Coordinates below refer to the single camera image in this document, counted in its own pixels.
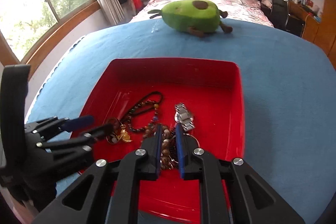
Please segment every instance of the chair backrest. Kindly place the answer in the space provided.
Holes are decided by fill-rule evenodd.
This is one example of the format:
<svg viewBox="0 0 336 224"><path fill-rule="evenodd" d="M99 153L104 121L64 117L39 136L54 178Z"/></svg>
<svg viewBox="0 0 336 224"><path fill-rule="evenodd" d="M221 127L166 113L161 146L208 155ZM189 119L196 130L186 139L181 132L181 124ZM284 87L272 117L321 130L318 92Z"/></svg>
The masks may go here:
<svg viewBox="0 0 336 224"><path fill-rule="evenodd" d="M285 30L288 21L288 0L272 0L271 21L275 27Z"/></svg>

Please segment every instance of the silver watch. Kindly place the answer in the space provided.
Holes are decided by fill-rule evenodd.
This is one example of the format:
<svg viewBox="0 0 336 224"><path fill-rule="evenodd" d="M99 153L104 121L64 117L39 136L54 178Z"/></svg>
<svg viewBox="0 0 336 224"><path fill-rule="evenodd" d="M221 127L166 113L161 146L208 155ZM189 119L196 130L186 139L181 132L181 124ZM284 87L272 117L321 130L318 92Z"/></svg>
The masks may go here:
<svg viewBox="0 0 336 224"><path fill-rule="evenodd" d="M175 110L175 121L182 125L184 131L189 131L195 128L193 123L194 116L187 110L183 103L175 105Z"/></svg>

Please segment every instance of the red tray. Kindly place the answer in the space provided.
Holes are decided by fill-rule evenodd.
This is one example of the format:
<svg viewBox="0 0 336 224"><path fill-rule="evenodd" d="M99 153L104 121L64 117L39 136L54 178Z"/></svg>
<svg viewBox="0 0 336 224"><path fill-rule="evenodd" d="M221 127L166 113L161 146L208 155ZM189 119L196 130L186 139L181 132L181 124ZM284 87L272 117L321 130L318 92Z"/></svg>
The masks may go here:
<svg viewBox="0 0 336 224"><path fill-rule="evenodd" d="M81 115L93 115L94 126L110 117L120 119L140 98L160 91L164 100L159 122L174 125L174 105L184 103L194 114L193 135L200 146L222 160L243 157L244 102L239 68L235 63L190 58L115 59L91 92ZM146 126L153 113L132 120ZM73 132L71 137L78 136ZM122 159L141 145L142 134L130 133L133 142L111 145L100 141L93 148L96 160ZM157 181L142 181L139 209L174 221L200 222L198 181L180 179L178 170L161 171Z"/></svg>

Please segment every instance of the blue tablecloth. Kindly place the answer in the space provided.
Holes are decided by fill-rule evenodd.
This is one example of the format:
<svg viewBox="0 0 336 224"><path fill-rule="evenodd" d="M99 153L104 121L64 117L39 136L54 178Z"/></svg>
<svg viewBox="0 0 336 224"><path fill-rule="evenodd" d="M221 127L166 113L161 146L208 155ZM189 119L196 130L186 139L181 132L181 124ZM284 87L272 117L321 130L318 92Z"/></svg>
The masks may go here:
<svg viewBox="0 0 336 224"><path fill-rule="evenodd" d="M245 159L312 224L336 192L335 70L322 50L301 38L254 23L223 21L233 26L231 34L218 30L204 39L176 32L161 19L88 34L44 85L29 121L78 117L115 58L233 61L243 80ZM59 183L58 191L70 180Z"/></svg>

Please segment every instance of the brown circle on plush toy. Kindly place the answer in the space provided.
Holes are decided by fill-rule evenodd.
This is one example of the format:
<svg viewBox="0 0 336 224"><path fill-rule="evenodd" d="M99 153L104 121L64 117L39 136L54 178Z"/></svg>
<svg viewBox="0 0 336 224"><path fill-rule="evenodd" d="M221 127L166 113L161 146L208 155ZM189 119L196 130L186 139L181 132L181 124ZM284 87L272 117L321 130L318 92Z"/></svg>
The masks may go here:
<svg viewBox="0 0 336 224"><path fill-rule="evenodd" d="M198 10L205 10L209 7L209 4L203 0L194 0L193 1L194 7L196 7Z"/></svg>

